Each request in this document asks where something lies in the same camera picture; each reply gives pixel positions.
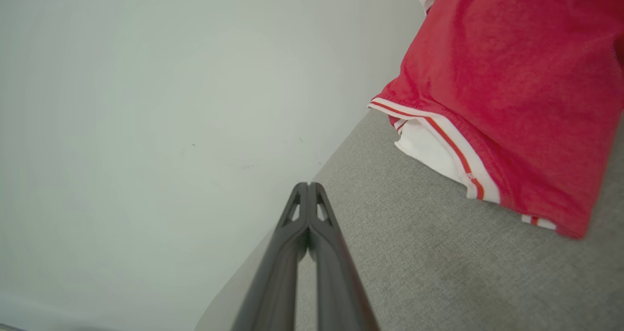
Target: reacher tool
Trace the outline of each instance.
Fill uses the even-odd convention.
[[[297,206],[299,216],[293,217]],[[232,331],[294,330],[297,265],[308,250],[316,262],[319,331],[379,330],[325,189],[301,182],[279,218]]]

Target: red t-shirt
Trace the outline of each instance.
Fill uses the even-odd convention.
[[[427,122],[473,197],[496,190],[493,202],[580,238],[624,107],[623,64],[624,0],[435,0],[370,107]]]

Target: gray upholstery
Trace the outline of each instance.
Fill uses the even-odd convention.
[[[467,199],[463,185],[401,153],[396,139],[386,116],[370,111],[315,178],[382,330],[624,329],[622,127],[580,241]],[[235,314],[262,251],[217,295],[197,331],[228,329],[234,315],[218,311]],[[298,331],[316,329],[314,274],[306,257]]]

